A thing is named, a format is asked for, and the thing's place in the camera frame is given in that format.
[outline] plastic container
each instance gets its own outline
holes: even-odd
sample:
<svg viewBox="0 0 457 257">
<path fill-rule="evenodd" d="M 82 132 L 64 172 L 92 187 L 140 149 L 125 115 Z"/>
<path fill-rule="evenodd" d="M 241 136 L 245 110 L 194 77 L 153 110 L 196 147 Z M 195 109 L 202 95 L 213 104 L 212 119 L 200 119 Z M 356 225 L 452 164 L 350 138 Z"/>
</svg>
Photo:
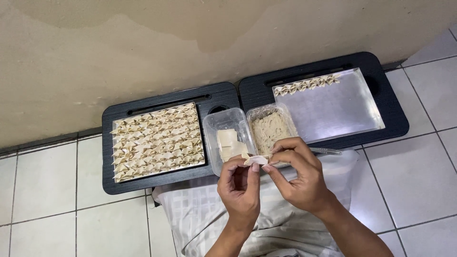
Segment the plastic container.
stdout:
<svg viewBox="0 0 457 257">
<path fill-rule="evenodd" d="M 209 159 L 214 174 L 220 176 L 223 164 L 220 155 L 218 130 L 234 129 L 237 140 L 245 143 L 249 153 L 256 153 L 254 140 L 251 136 L 246 116 L 240 108 L 231 108 L 225 111 L 207 115 L 203 119 L 203 132 L 209 148 Z"/>
<path fill-rule="evenodd" d="M 295 128 L 295 125 L 292 121 L 290 112 L 287 109 L 287 107 L 282 103 L 272 103 L 272 104 L 263 105 L 263 106 L 260 106 L 260 107 L 254 108 L 254 109 L 250 109 L 247 112 L 247 120 L 248 120 L 250 131 L 251 132 L 254 131 L 252 128 L 252 122 L 254 120 L 263 118 L 267 115 L 272 114 L 273 112 L 278 112 L 279 115 L 284 119 L 284 121 L 286 122 L 290 137 L 298 137 L 297 129 Z M 257 155 L 257 154 L 259 154 L 259 151 L 258 151 L 259 148 L 258 148 L 255 140 L 253 140 L 253 141 L 254 141 L 254 146 L 255 146 L 255 153 L 253 153 L 253 154 Z"/>
</svg>

